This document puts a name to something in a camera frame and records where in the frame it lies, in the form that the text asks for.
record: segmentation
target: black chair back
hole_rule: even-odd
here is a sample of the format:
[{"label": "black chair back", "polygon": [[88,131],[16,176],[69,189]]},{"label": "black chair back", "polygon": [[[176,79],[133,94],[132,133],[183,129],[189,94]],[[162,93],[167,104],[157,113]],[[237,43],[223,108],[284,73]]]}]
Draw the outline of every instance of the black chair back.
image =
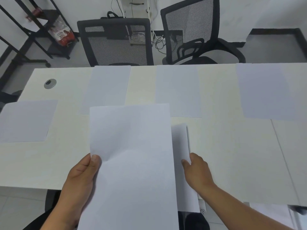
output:
[{"label": "black chair back", "polygon": [[184,0],[162,9],[161,17],[168,64],[214,48],[220,28],[220,0]]},{"label": "black chair back", "polygon": [[149,19],[94,19],[77,25],[91,67],[154,65]]}]

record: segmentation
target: hand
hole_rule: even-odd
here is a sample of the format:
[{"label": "hand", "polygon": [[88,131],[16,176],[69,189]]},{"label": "hand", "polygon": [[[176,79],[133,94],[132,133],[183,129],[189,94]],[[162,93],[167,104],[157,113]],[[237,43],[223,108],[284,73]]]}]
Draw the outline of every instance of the hand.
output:
[{"label": "hand", "polygon": [[200,193],[205,188],[216,187],[207,162],[195,153],[190,153],[190,159],[191,165],[185,159],[181,161],[185,171],[185,179],[190,187],[197,193]]},{"label": "hand", "polygon": [[99,169],[98,155],[87,154],[69,172],[55,209],[67,222],[77,225],[82,209],[93,189],[93,178]]}]

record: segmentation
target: white paper sheet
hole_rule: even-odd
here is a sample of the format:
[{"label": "white paper sheet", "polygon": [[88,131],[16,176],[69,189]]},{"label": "white paper sheet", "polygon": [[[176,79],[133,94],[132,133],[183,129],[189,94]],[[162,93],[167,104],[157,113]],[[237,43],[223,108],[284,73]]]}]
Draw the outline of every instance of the white paper sheet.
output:
[{"label": "white paper sheet", "polygon": [[80,110],[93,106],[124,105],[131,66],[95,66]]},{"label": "white paper sheet", "polygon": [[247,118],[296,120],[295,102],[279,64],[237,64],[241,106]]},{"label": "white paper sheet", "polygon": [[44,141],[57,100],[8,103],[0,114],[0,143]]},{"label": "white paper sheet", "polygon": [[172,126],[172,140],[178,211],[199,213],[197,193],[186,182],[185,172],[181,164],[182,159],[191,163],[187,125],[185,123]]},{"label": "white paper sheet", "polygon": [[[41,18],[38,18],[37,19],[43,26],[48,22],[48,20],[46,19],[41,19]],[[38,32],[39,31],[39,26],[36,25],[36,23],[34,21],[31,21],[29,22],[28,19],[25,19],[22,26],[30,31],[33,31],[33,32]]]},{"label": "white paper sheet", "polygon": [[178,230],[169,106],[90,109],[90,150],[102,158],[78,230]]},{"label": "white paper sheet", "polygon": [[156,103],[169,103],[172,117],[201,117],[196,65],[159,65]]}]

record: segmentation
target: desk surface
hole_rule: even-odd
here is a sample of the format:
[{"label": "desk surface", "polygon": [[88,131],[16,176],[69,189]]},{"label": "desk surface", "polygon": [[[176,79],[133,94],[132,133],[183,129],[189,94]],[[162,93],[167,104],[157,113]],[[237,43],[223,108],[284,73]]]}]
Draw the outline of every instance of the desk surface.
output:
[{"label": "desk surface", "polygon": [[[282,68],[290,89],[304,92],[307,64]],[[44,142],[0,145],[0,186],[62,188],[89,153],[89,116],[79,109],[91,71],[34,70],[19,101],[57,99],[58,106]],[[191,151],[208,162],[217,185],[241,201],[307,205],[307,124],[245,118],[235,64],[198,65],[198,73],[202,118],[173,117],[172,124],[187,123]],[[45,89],[51,78],[56,86]],[[155,78],[155,66],[131,67],[125,105],[155,103]]]}]

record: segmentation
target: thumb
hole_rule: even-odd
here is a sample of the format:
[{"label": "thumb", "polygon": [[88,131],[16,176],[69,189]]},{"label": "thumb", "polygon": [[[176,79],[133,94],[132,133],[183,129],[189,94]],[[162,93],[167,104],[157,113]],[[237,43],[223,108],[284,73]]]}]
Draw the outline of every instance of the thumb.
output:
[{"label": "thumb", "polygon": [[100,156],[92,155],[90,164],[83,173],[87,179],[92,180],[94,178],[96,172],[99,169],[100,162],[101,162]]},{"label": "thumb", "polygon": [[183,166],[184,170],[190,166],[190,163],[187,160],[185,160],[185,159],[182,159],[181,163],[182,163],[182,166]]}]

